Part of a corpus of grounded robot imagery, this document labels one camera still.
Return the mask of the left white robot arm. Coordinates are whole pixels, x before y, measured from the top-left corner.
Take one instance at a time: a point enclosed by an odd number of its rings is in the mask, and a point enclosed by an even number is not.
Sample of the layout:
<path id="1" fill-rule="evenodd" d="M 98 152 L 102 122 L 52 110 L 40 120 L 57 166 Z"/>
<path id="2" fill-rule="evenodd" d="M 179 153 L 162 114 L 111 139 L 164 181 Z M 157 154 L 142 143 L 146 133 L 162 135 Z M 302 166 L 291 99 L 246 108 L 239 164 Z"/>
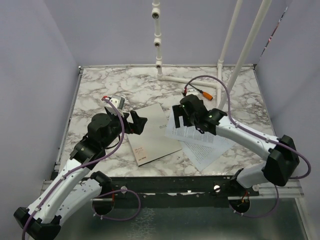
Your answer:
<path id="1" fill-rule="evenodd" d="M 85 203 L 95 197 L 114 197 L 118 190 L 112 180 L 101 171 L 91 174 L 84 186 L 75 186 L 99 163 L 111 156 L 106 153 L 115 139 L 119 142 L 112 153 L 121 146 L 125 134 L 140 135 L 148 121 L 136 111 L 121 113 L 116 107 L 94 115 L 87 133 L 75 145 L 62 171 L 49 187 L 29 206 L 19 207 L 13 214 L 22 228 L 22 239 L 53 240 L 63 223 Z"/>

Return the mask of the white pvc pipe frame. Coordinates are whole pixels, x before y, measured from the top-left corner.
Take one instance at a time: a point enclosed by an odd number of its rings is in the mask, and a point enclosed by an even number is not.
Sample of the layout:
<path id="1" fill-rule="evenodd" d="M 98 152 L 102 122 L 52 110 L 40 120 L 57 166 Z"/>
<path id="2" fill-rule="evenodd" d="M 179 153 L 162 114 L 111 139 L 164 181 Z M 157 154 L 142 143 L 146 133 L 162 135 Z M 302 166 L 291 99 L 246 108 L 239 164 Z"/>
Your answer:
<path id="1" fill-rule="evenodd" d="M 237 77 L 240 73 L 241 68 L 243 67 L 245 60 L 247 59 L 253 43 L 256 39 L 256 36 L 261 28 L 261 25 L 267 15 L 267 12 L 270 8 L 272 1 L 271 0 L 263 0 L 261 2 L 261 5 L 259 7 L 259 10 L 257 12 L 257 15 L 254 19 L 254 22 L 252 24 L 252 27 L 250 29 L 250 32 L 248 34 L 248 37 L 245 41 L 245 44 L 242 48 L 242 51 L 240 53 L 240 56 L 238 58 L 238 61 L 234 67 L 234 70 L 232 72 L 232 75 L 228 81 L 227 89 L 229 91 L 232 90 Z M 228 50 L 228 46 L 234 31 L 234 28 L 237 23 L 237 19 L 241 10 L 243 2 L 241 0 L 238 0 L 236 2 L 233 15 L 229 24 L 229 28 L 227 31 L 227 35 L 223 44 L 223 48 L 220 54 L 220 57 L 217 61 L 217 78 L 222 79 L 222 72 L 223 72 L 223 64 L 225 60 L 225 55 Z M 162 56 L 162 32 L 161 32 L 161 26 L 160 26 L 160 16 L 161 16 L 161 4 L 158 0 L 152 1 L 152 11 L 151 11 L 151 16 L 154 20 L 154 41 L 153 44 L 156 48 L 156 57 L 155 57 L 155 68 L 157 70 L 157 79 L 158 80 L 163 80 L 163 81 L 171 81 L 171 82 L 179 82 L 179 83 L 187 83 L 188 81 L 184 78 L 179 78 L 179 77 L 172 77 L 168 75 L 163 75 L 163 56 Z M 200 86 L 207 86 L 207 87 L 213 87 L 216 89 L 216 106 L 218 109 L 223 109 L 224 105 L 227 102 L 227 97 L 226 94 L 222 94 L 222 87 L 220 85 L 216 85 L 214 83 L 200 83 Z"/>

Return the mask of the orange handled screwdriver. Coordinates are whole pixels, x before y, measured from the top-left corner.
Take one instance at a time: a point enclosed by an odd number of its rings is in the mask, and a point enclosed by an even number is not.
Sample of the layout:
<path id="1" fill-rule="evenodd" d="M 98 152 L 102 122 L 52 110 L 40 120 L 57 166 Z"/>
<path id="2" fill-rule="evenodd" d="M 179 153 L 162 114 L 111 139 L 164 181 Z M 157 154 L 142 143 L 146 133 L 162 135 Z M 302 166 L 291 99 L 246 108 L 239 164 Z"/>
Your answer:
<path id="1" fill-rule="evenodd" d="M 189 84 L 189 86 L 192 87 L 192 88 L 194 88 L 194 89 L 195 89 L 196 91 L 198 91 L 200 94 L 202 94 L 203 97 L 205 97 L 207 100 L 209 100 L 209 101 L 212 101 L 212 100 L 213 100 L 213 96 L 212 96 L 211 94 L 209 94 L 209 93 L 207 93 L 207 92 L 205 92 L 205 91 L 203 91 L 203 90 L 195 87 L 195 86 L 192 85 L 192 84 Z"/>

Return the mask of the grey black folder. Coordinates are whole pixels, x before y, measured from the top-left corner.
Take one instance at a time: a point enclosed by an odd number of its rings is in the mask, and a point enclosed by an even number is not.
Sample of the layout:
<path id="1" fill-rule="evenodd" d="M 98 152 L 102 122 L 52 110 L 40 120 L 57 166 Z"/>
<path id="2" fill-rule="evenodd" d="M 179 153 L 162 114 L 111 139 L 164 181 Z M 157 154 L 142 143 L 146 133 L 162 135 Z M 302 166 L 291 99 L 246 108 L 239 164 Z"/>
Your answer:
<path id="1" fill-rule="evenodd" d="M 139 167 L 182 149 L 178 140 L 165 136 L 168 119 L 159 103 L 138 109 L 136 112 L 140 117 L 147 118 L 140 135 L 128 136 Z"/>

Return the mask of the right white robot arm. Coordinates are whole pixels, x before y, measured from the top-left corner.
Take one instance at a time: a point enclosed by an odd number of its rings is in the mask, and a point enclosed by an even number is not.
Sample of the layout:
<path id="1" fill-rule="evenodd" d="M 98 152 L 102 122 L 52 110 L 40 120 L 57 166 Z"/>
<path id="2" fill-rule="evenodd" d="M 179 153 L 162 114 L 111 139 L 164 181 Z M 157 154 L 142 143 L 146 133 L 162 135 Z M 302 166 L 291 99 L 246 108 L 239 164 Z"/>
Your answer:
<path id="1" fill-rule="evenodd" d="M 251 168 L 241 168 L 232 177 L 229 189 L 240 196 L 254 185 L 272 183 L 284 187 L 300 163 L 291 137 L 281 138 L 246 128 L 217 108 L 206 109 L 204 102 L 190 94 L 172 106 L 174 124 L 195 127 L 201 134 L 210 133 L 227 138 L 254 152 L 264 163 Z"/>

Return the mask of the black mounting rail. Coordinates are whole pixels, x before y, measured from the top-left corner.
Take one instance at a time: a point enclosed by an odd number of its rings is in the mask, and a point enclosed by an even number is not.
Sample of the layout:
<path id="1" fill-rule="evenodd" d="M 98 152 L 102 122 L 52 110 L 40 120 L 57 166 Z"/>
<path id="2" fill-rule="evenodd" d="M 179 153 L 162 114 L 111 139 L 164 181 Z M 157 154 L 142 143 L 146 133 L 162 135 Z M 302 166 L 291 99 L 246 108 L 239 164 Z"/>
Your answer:
<path id="1" fill-rule="evenodd" d="M 258 196 L 252 188 L 245 189 L 232 176 L 163 176 L 163 177 L 107 177 L 95 172 L 89 181 L 97 180 L 102 189 L 93 205 L 131 209 L 141 203 L 143 208 L 227 208 L 229 197 L 237 201 Z"/>

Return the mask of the printed paper sheet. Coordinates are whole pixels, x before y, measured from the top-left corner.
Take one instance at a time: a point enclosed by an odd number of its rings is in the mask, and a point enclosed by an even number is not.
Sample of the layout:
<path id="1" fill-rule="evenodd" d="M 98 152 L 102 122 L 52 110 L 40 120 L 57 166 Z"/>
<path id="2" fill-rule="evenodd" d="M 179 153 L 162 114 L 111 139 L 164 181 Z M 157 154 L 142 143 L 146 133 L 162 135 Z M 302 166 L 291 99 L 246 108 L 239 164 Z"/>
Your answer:
<path id="1" fill-rule="evenodd" d="M 224 137 L 214 136 L 213 143 L 209 143 L 208 146 L 184 141 L 181 141 L 180 144 L 184 154 L 195 168 L 201 172 L 233 147 L 235 142 Z"/>
<path id="2" fill-rule="evenodd" d="M 182 141 L 190 144 L 201 145 L 205 147 L 212 147 L 214 144 L 217 143 L 217 140 L 218 140 L 217 136 L 208 132 L 202 134 L 198 130 L 196 130 L 194 126 L 190 126 L 190 127 L 184 126 L 182 116 L 179 117 L 179 123 L 180 123 L 180 127 L 176 128 L 174 113 L 173 113 L 173 110 L 171 109 L 168 123 L 165 130 L 165 136 L 170 139 L 174 139 L 174 140 L 178 140 L 178 141 Z"/>

